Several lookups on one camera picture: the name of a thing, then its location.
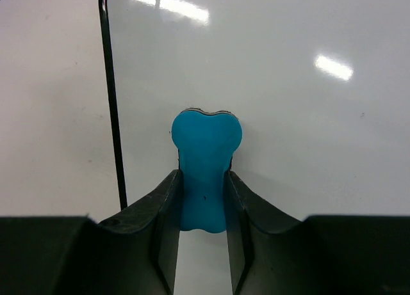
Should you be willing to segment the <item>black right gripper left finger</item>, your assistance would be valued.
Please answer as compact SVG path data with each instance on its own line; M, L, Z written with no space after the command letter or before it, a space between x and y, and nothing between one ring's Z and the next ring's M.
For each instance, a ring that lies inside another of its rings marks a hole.
M172 294L183 176L97 223L85 216L1 218L2 294Z

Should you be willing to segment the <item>black framed whiteboard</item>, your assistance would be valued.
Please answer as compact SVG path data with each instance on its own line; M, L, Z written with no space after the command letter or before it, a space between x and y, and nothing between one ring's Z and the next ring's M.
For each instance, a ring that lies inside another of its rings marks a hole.
M325 246L275 236L246 294L409 293L409 0L99 0L120 201L179 164L172 122L228 111L232 169Z

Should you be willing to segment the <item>blue bone-shaped eraser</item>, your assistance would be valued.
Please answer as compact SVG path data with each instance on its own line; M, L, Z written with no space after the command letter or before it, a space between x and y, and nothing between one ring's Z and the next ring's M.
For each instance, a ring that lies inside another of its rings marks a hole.
M186 109L172 123L171 137L183 174L181 230L226 230L224 175L242 141L239 119L228 111Z

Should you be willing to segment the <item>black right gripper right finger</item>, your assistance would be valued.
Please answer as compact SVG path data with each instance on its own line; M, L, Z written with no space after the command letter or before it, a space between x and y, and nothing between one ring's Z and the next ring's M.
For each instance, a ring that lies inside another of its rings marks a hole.
M408 294L407 216L297 220L225 175L234 294Z

